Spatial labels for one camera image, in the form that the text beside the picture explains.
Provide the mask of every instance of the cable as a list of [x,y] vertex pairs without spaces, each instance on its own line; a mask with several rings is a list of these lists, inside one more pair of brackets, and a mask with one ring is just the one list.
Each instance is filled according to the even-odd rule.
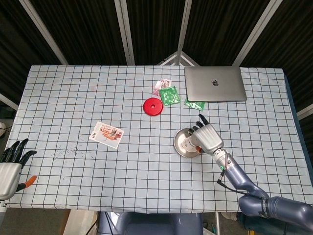
[[284,234],[283,234],[283,235],[286,235],[286,234],[287,234],[287,228],[288,228],[288,223],[286,223],[286,226],[285,226],[285,230],[284,230]]
[[246,195],[246,196],[250,196],[250,197],[255,197],[255,198],[258,198],[258,199],[263,199],[263,197],[259,197],[259,196],[256,196],[256,195],[253,195],[253,194],[250,194],[250,193],[246,193],[246,192],[241,192],[241,191],[237,191],[237,190],[234,190],[232,188],[229,188],[227,187],[225,184],[222,183],[222,181],[220,179],[217,180],[217,183],[220,185],[220,186],[223,186],[224,188],[232,191],[232,192],[236,192],[236,193],[240,193],[240,194],[243,194],[243,195]]
[[222,183],[222,179],[223,179],[223,177],[224,177],[224,175],[225,175],[225,172],[226,172],[226,169],[227,169],[227,162],[228,162],[228,154],[227,154],[226,150],[223,150],[223,151],[224,151],[225,154],[226,154],[226,157],[225,157],[225,167],[224,167],[224,169],[222,170],[222,172],[221,172],[221,174],[220,174],[220,177],[219,177],[219,179],[217,180],[217,183],[218,183],[220,186],[222,186],[222,187],[224,187],[224,188],[226,188],[226,189],[228,189],[228,190],[230,190],[230,191],[232,191],[232,192],[240,193],[240,194],[243,194],[243,195],[246,195],[246,196],[250,196],[250,197],[255,197],[255,198],[258,198],[258,199],[263,199],[262,197],[259,197],[259,196],[256,196],[256,195],[253,195],[253,194],[250,194],[250,193],[246,193],[246,192],[241,192],[241,191],[234,190],[234,189],[229,188],[228,186],[226,186],[224,183]]
[[108,225],[109,225],[109,228],[110,228],[111,234],[112,234],[112,235],[114,235],[114,234],[113,234],[113,231],[112,231],[112,228],[111,228],[111,225],[110,225],[110,222],[109,222],[109,218],[108,218],[109,216],[108,216],[108,213],[107,213],[107,212],[104,212],[104,214],[106,215],[106,218],[107,218],[107,221],[108,221]]
[[89,230],[87,231],[86,235],[88,235],[90,233],[90,231],[92,230],[92,228],[95,226],[95,224],[99,221],[100,218],[100,213],[98,214],[98,217],[96,219],[96,221],[93,223],[93,225],[89,228]]
[[0,128],[1,130],[10,129],[12,126],[6,127],[6,128]]
[[111,216],[108,215],[108,217],[109,217],[109,220],[110,220],[111,224],[113,225],[114,229],[117,231],[117,228],[116,228],[116,226],[114,225]]
[[10,127],[7,127],[7,128],[0,128],[0,130],[5,130],[6,132],[10,132],[10,131],[8,131],[7,129],[10,129],[12,126],[10,126]]

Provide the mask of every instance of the stainless steel bowl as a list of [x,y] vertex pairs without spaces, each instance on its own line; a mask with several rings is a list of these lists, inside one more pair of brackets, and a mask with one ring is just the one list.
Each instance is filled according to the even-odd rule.
[[176,133],[176,135],[174,136],[174,148],[176,149],[176,151],[182,155],[183,157],[186,158],[194,158],[198,155],[200,155],[200,153],[198,152],[187,152],[183,147],[182,147],[182,142],[185,138],[189,137],[190,134],[188,133],[188,129],[189,128],[184,128],[181,129],[180,131],[178,131]]

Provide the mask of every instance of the laptop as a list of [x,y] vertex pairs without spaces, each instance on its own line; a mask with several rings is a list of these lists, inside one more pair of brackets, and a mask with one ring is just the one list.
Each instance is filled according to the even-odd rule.
[[189,101],[246,101],[239,67],[185,67],[185,78]]

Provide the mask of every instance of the white robotic hand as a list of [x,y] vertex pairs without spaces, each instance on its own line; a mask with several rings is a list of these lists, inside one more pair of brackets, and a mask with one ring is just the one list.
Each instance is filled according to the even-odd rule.
[[203,124],[197,121],[196,125],[199,128],[194,126],[193,129],[189,129],[189,133],[194,137],[194,140],[191,141],[196,146],[200,146],[205,153],[211,155],[218,149],[223,148],[224,142],[206,118],[202,114],[199,114],[199,117],[203,121]]
[[16,141],[0,157],[0,201],[10,199],[15,192],[27,188],[36,180],[36,176],[33,176],[26,183],[19,184],[24,165],[32,155],[37,153],[31,150],[22,156],[27,142],[28,139],[21,143]]

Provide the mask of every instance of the black curtain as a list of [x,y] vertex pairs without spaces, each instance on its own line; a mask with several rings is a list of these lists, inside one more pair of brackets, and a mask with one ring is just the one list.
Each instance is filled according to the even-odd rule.
[[193,0],[183,51],[201,66],[231,66],[269,0]]
[[125,65],[114,0],[31,0],[71,65]]
[[0,1],[0,93],[19,104],[33,64],[59,64],[18,0]]
[[284,0],[241,63],[283,68],[297,111],[313,103],[313,1]]
[[127,0],[136,65],[155,65],[177,51],[185,0]]

